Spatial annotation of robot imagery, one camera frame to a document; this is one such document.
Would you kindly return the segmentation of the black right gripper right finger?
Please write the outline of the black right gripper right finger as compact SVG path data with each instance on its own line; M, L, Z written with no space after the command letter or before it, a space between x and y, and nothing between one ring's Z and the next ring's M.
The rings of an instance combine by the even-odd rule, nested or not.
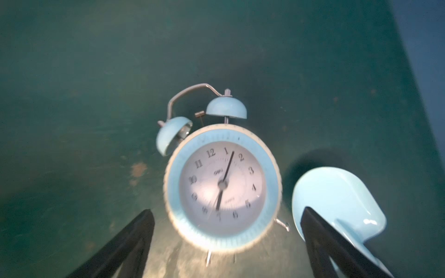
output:
M311 268L316 278L336 278L331 260L349 278L388 278L387 272L372 263L314 209L306 207L301 228Z

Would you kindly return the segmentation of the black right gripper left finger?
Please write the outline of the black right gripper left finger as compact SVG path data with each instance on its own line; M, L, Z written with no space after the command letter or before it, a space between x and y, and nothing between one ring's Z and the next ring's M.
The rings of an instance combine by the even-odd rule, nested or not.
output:
M141 278L155 228L151 210L143 210L69 278Z

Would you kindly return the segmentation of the blue twin-bell alarm clock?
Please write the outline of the blue twin-bell alarm clock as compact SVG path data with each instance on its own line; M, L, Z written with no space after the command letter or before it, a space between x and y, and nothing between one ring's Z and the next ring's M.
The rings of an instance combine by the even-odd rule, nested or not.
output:
M210 89L208 83L189 86L173 96L167 117L159 121L158 152L169 158L163 178L163 198L178 234L197 249L213 254L244 252L259 243L273 224L289 229L278 217L282 177L267 145L250 130L234 125L246 119L246 106L229 89L216 92L205 115L223 123L193 129L186 117L174 117L174 103L185 95Z

